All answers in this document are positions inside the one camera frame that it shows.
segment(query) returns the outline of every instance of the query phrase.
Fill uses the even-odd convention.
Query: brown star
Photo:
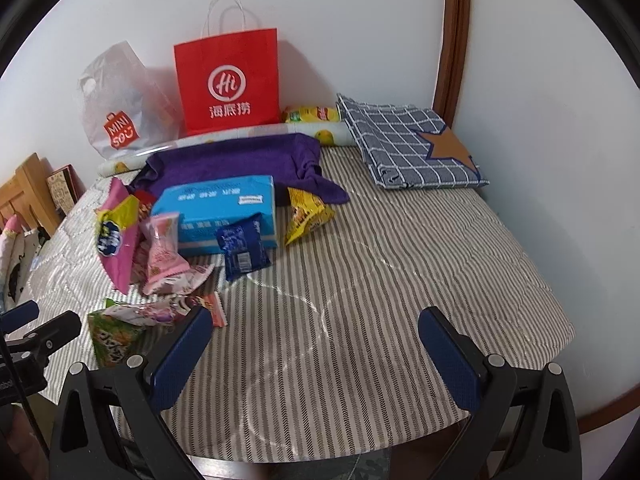
[[[471,160],[471,155],[448,126],[439,134],[420,132],[418,135],[431,143],[429,158],[453,158],[478,174],[478,168]]]

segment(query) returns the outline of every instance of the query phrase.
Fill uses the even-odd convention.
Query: silver screw
[[[71,375],[78,375],[82,371],[82,368],[84,368],[84,365],[80,361],[78,361],[77,363],[73,363],[69,367],[69,373]]]
[[[548,368],[553,375],[560,375],[562,373],[562,367],[558,363],[549,363]]]
[[[491,354],[489,356],[489,364],[491,366],[495,366],[496,368],[501,368],[504,366],[504,357],[498,354]]]
[[[129,359],[127,359],[127,366],[129,368],[138,368],[142,364],[142,361],[144,361],[142,355],[132,355]]]

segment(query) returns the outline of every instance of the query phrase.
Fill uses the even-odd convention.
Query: black cable
[[[9,352],[9,348],[4,341],[4,334],[0,331],[0,353],[2,354],[2,358],[4,359],[4,363],[11,374],[11,378],[14,381],[15,389],[18,391],[18,396],[20,397],[20,403],[24,412],[27,414],[27,418],[29,419],[29,423],[31,424],[31,428],[34,431],[36,438],[42,448],[44,455],[49,459],[49,446],[47,446],[46,441],[44,440],[44,436],[40,431],[40,427],[36,418],[33,416],[33,412],[31,411],[31,406],[29,404],[29,399],[27,399],[27,394],[22,387],[22,381],[18,376],[18,372],[15,370],[14,361],[11,359],[11,353]]]

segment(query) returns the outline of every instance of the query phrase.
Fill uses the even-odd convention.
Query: purple towel
[[[133,179],[133,191],[159,197],[171,186],[252,174],[273,177],[276,205],[289,204],[287,187],[303,189],[327,204],[344,204],[349,195],[322,177],[320,142],[303,134],[221,140],[151,155]]]

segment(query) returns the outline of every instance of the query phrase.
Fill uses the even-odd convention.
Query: blue gripper pad
[[[167,410],[176,403],[198,359],[211,340],[212,330],[213,320],[210,311],[198,307],[191,322],[173,341],[171,348],[150,377],[149,405],[154,413]]]
[[[0,332],[10,334],[27,323],[38,319],[39,315],[38,304],[33,300],[29,300],[0,316]]]
[[[420,313],[418,334],[455,403],[462,410],[476,412],[482,398],[478,375],[430,308]]]

